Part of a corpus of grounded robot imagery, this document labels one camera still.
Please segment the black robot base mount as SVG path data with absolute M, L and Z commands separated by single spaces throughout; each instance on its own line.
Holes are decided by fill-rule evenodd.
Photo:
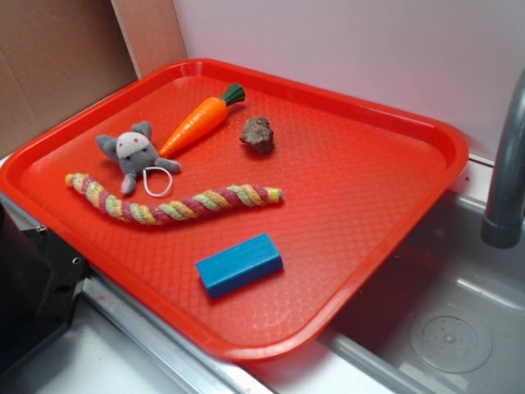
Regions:
M 1 208 L 1 375 L 69 330 L 85 258 L 50 229 L 21 230 Z

